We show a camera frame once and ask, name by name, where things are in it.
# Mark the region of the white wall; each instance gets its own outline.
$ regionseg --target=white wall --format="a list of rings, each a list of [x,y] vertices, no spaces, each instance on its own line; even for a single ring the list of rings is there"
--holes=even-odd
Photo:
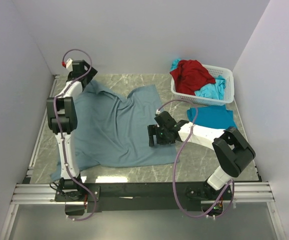
[[[177,57],[233,69],[269,0],[13,2],[59,74],[72,48],[90,53],[100,73],[167,73]]]
[[[270,1],[233,73],[257,166],[289,239],[289,0]]]
[[[0,231],[26,174],[52,75],[10,0],[0,0]]]

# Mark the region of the gray marble surface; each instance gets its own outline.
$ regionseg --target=gray marble surface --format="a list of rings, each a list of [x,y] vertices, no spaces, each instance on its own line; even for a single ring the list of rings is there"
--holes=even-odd
[[[57,76],[53,95],[59,93],[66,81],[66,76]],[[169,74],[103,74],[94,78],[98,82],[112,89],[114,92],[127,96],[131,90],[137,87],[155,84],[162,103],[173,99],[171,93],[171,76]],[[187,120],[187,109],[190,104],[184,102],[172,102],[164,109],[168,111],[176,121]],[[227,104],[227,109],[233,110],[234,121],[240,132],[246,136],[235,102]],[[177,142],[177,151],[181,146]],[[51,181],[50,174],[56,170],[58,159],[58,149],[54,134],[48,128],[45,119],[40,137],[39,149],[36,153],[35,165],[31,177],[31,184],[47,184]],[[177,181],[205,181],[213,171],[219,166],[218,159],[214,151],[207,147],[188,143],[180,156],[177,164]],[[81,176],[86,178],[86,182],[102,183],[143,183],[143,182],[171,182],[173,164],[140,166],[140,167],[103,167],[95,166],[81,172]],[[238,181],[258,181],[255,163],[249,166],[237,178]]]

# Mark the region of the laundry basket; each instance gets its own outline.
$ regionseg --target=laundry basket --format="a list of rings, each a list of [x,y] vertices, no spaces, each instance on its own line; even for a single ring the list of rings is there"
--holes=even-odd
[[[224,89],[224,95],[223,100],[216,100],[201,96],[194,96],[194,95],[188,95],[176,92],[176,86],[175,81],[171,77],[171,92],[174,95],[175,99],[184,99],[191,101],[195,104],[202,104],[202,105],[217,105],[222,106],[225,104],[232,103],[234,101],[234,95],[235,95],[235,86],[234,86],[234,76],[233,72],[230,71],[227,68],[218,67],[218,66],[210,66],[210,65],[204,65],[203,66],[209,71],[209,73],[214,77],[218,77],[221,75],[225,79],[225,89]]]

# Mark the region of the light blue cloth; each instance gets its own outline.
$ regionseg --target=light blue cloth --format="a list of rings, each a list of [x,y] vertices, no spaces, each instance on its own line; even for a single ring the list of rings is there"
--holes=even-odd
[[[138,87],[127,98],[92,80],[74,101],[78,119],[75,157],[80,171],[173,163],[175,145],[149,146],[148,125],[157,124],[162,105],[155,85]],[[60,178],[60,158],[53,181]]]
[[[177,67],[178,67],[178,63],[181,61],[181,58],[177,58],[176,60],[174,60],[173,62],[172,62],[172,65],[171,65],[171,68],[170,68],[170,72],[172,71],[172,70],[175,70]]]
[[[186,113],[189,121],[192,122],[196,115],[196,109],[192,107]],[[198,117],[194,123],[212,129],[237,127],[234,121],[234,113],[231,110],[227,110],[226,105],[198,107]]]
[[[208,83],[204,85],[200,90],[194,91],[197,97],[203,97],[208,99],[223,100],[226,88],[226,80],[219,75],[215,79],[215,84]]]

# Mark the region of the red towel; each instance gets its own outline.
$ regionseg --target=red towel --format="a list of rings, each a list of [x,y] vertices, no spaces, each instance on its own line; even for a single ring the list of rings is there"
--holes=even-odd
[[[171,71],[177,93],[195,95],[204,85],[215,84],[216,80],[197,60],[181,60]]]

